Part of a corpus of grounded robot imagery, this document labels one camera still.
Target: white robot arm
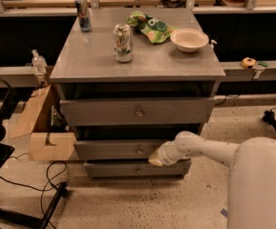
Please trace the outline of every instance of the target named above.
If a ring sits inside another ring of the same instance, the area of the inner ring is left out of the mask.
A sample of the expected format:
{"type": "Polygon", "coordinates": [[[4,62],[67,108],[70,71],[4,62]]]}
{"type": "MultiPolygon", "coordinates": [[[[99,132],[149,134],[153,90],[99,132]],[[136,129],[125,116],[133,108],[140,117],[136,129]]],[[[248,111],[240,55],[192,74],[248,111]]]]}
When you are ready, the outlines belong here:
{"type": "Polygon", "coordinates": [[[276,140],[251,138],[242,144],[179,133],[149,161],[158,166],[204,155],[229,167],[228,229],[276,228],[276,140]]]}

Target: white bottle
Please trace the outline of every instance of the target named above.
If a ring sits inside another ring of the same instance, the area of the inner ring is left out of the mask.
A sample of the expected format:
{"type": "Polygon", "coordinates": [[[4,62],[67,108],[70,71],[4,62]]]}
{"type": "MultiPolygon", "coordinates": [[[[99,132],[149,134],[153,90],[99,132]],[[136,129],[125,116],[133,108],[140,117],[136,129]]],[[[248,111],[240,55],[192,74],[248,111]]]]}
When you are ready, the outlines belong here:
{"type": "Polygon", "coordinates": [[[35,68],[35,70],[39,73],[45,73],[46,67],[48,66],[45,58],[37,52],[37,50],[32,50],[33,58],[32,58],[32,64],[35,68]]]}

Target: ceramic bowl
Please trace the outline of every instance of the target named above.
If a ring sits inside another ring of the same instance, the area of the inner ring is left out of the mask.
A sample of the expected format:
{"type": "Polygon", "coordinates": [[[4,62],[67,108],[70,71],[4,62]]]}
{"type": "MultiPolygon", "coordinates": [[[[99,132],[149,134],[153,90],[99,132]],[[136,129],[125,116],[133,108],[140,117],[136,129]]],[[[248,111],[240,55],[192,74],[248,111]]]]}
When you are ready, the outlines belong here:
{"type": "Polygon", "coordinates": [[[208,36],[199,30],[194,29],[176,29],[170,39],[183,52],[195,52],[208,44],[208,36]]]}

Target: chair leg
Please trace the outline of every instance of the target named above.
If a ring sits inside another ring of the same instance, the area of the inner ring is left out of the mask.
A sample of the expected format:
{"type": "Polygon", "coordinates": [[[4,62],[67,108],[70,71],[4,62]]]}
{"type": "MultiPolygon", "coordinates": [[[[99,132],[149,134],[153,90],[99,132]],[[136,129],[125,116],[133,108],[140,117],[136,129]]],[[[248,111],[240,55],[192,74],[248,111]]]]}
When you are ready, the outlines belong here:
{"type": "Polygon", "coordinates": [[[45,229],[48,223],[50,222],[54,209],[57,206],[57,203],[60,201],[61,197],[67,196],[68,191],[66,187],[67,187],[66,182],[60,183],[56,193],[54,194],[51,204],[42,219],[24,215],[21,213],[16,213],[13,211],[0,209],[0,220],[17,224],[17,225],[22,225],[31,229],[45,229]]]}
{"type": "Polygon", "coordinates": [[[272,125],[274,130],[276,131],[276,120],[275,120],[275,117],[274,117],[274,112],[266,111],[265,115],[263,116],[263,121],[267,122],[270,125],[272,125]]]}

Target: cabinet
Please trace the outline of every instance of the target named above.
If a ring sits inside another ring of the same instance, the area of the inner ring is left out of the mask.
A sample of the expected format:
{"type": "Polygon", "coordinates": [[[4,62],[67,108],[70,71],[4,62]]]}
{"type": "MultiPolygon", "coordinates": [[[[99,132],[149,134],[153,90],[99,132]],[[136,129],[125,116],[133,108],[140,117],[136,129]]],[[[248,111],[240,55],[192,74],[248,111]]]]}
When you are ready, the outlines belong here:
{"type": "MultiPolygon", "coordinates": [[[[209,46],[184,53],[169,40],[152,45],[138,31],[134,59],[117,62],[112,30],[132,10],[91,10],[89,33],[76,21],[51,81],[90,177],[183,177],[190,160],[154,167],[147,159],[178,132],[201,131],[224,71],[209,46]]],[[[200,28],[189,9],[143,11],[179,28],[200,28]]]]}

